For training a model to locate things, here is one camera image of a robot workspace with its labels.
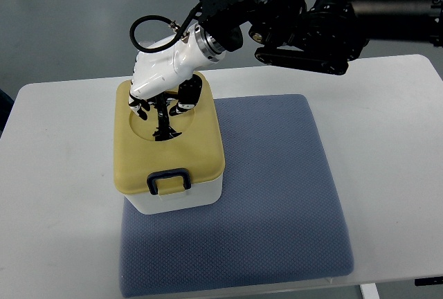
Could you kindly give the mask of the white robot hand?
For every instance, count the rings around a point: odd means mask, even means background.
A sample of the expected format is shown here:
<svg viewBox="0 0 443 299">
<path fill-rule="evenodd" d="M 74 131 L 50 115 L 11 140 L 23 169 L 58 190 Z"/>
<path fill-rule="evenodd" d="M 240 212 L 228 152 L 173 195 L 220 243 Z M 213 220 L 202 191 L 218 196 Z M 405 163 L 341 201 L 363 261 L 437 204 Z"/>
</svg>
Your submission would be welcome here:
<svg viewBox="0 0 443 299">
<path fill-rule="evenodd" d="M 169 110 L 177 116 L 193 109 L 201 95 L 202 79 L 193 74 L 224 59 L 226 50 L 199 24 L 188 29 L 187 40 L 157 53 L 139 52 L 130 86 L 129 108 L 142 120 L 148 119 L 146 101 L 179 85 L 177 103 Z"/>
</svg>

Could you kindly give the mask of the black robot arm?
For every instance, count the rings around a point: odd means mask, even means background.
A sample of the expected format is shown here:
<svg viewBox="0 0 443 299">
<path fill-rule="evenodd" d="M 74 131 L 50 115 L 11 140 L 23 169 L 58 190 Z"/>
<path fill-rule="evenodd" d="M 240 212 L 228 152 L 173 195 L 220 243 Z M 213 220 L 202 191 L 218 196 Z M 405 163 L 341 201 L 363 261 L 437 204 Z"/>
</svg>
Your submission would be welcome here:
<svg viewBox="0 0 443 299">
<path fill-rule="evenodd" d="M 195 69 L 242 47 L 241 26 L 264 64 L 342 75 L 372 39 L 442 45 L 442 0 L 198 0 L 173 36 L 138 46 L 129 106 L 146 119 L 177 88 L 175 116 L 198 102 Z"/>
</svg>

